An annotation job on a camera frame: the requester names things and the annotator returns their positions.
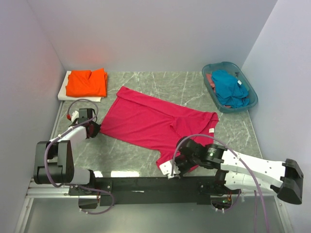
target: white wall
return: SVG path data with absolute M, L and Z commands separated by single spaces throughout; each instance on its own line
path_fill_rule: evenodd
M 242 66 L 276 0 L 28 0 L 65 69 Z
M 14 230 L 64 69 L 24 0 L 0 1 L 0 228 Z
M 258 94 L 250 111 L 264 157 L 293 158 L 304 172 L 303 204 L 288 205 L 295 232 L 311 221 L 311 2 L 278 0 L 242 70 Z

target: gray marble surface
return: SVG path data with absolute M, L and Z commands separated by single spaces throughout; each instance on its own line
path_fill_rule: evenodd
M 144 94 L 167 100 L 182 106 L 206 112 L 217 112 L 219 122 L 215 137 L 230 145 L 234 150 L 261 158 L 260 149 L 247 111 L 223 114 L 218 111 L 203 82 L 200 72 L 110 72 L 108 74 L 108 95 L 98 103 L 98 122 L 101 123 L 116 99 L 121 86 Z M 70 122 L 66 118 L 68 106 L 65 101 L 56 122 L 54 136 L 64 132 Z M 70 113 L 92 104 L 79 102 Z M 103 134 L 85 140 L 73 150 L 76 167 L 92 169 L 104 177 L 111 176 L 162 176 L 157 169 L 159 152 L 134 146 Z M 213 175 L 215 170 L 199 167 L 190 176 Z

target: teal plastic basket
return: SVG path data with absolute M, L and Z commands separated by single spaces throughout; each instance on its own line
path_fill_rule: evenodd
M 236 77 L 238 80 L 242 82 L 242 84 L 245 86 L 246 90 L 248 91 L 247 97 L 249 98 L 249 104 L 247 106 L 244 106 L 241 108 L 227 108 L 218 101 L 213 89 L 211 88 L 206 78 L 206 74 L 211 74 L 213 71 L 217 71 L 219 69 L 226 70 L 229 74 L 233 75 L 234 77 Z M 254 91 L 253 87 L 248 82 L 247 78 L 244 76 L 244 74 L 242 73 L 242 71 L 236 64 L 232 62 L 220 62 L 220 63 L 215 63 L 215 64 L 209 64 L 203 67 L 202 75 L 203 75 L 205 86 L 209 94 L 211 95 L 219 111 L 221 111 L 222 113 L 237 113 L 237 112 L 245 111 L 245 110 L 248 110 L 254 107 L 257 104 L 258 97 L 257 97 L 256 92 Z

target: marble tabletop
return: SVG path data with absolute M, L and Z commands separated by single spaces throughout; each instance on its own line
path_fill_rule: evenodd
M 261 158 L 261 152 L 248 111 L 223 114 L 218 111 L 209 95 L 201 72 L 109 72 L 108 95 L 98 103 L 98 123 L 101 123 L 116 99 L 121 86 L 160 98 L 172 103 L 205 112 L 217 112 L 219 122 L 215 137 L 243 154 Z M 64 132 L 70 122 L 66 118 L 72 101 L 65 101 L 55 123 L 54 135 Z M 72 111 L 91 107 L 91 103 L 78 102 Z M 87 139 L 73 150 L 75 167 L 92 169 L 97 176 L 163 176 L 156 166 L 157 150 L 131 145 L 109 136 L 98 134 Z M 190 176 L 214 175 L 215 170 L 199 167 Z

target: orange shirt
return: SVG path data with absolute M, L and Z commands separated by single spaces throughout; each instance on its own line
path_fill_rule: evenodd
M 68 76 L 66 95 L 71 97 L 106 97 L 107 73 L 103 68 L 90 70 L 73 70 Z

